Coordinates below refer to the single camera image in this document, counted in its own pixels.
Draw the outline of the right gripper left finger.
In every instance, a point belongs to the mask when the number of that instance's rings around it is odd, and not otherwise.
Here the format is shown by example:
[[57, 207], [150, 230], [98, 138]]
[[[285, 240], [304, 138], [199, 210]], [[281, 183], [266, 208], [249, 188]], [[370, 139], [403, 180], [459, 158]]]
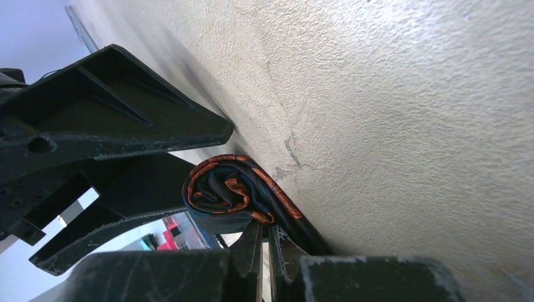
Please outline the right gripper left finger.
[[227, 249], [105, 252], [35, 301], [261, 301], [263, 227]]

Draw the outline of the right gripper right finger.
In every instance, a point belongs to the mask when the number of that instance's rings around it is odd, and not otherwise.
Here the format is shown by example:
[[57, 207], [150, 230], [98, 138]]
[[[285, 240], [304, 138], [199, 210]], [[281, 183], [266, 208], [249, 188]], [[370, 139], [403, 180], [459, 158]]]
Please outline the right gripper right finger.
[[463, 301], [451, 271], [420, 256], [310, 256], [269, 230], [273, 301]]

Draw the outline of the aluminium frame rail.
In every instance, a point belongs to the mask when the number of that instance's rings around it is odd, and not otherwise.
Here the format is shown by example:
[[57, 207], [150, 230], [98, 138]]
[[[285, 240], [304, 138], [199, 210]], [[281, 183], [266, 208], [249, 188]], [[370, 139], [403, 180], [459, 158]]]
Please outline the aluminium frame rail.
[[89, 31], [81, 21], [73, 5], [64, 6], [64, 10], [82, 44], [87, 48], [89, 53], [95, 53], [99, 50], [96, 42], [90, 35]]

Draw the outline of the dark orange floral tie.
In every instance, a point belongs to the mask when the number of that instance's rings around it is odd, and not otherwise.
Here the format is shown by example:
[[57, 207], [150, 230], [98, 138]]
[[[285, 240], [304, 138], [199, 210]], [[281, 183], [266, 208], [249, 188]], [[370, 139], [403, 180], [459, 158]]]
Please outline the dark orange floral tie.
[[310, 255], [331, 255], [327, 241], [275, 180], [253, 159], [223, 154], [194, 167], [182, 186], [182, 200], [205, 230], [243, 231], [249, 222], [282, 228]]

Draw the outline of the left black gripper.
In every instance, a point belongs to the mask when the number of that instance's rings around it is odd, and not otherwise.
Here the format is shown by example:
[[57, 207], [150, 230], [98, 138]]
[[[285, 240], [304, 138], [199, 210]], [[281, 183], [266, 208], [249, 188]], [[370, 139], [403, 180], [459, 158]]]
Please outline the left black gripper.
[[29, 258], [53, 276], [129, 230], [185, 211], [181, 190], [194, 166], [156, 153], [222, 145], [233, 132], [115, 44], [33, 84], [22, 79], [19, 69], [1, 70], [1, 189], [10, 190], [1, 233], [45, 203], [12, 232], [33, 245], [63, 208], [50, 196], [71, 178], [69, 164], [95, 159], [81, 175], [98, 197]]

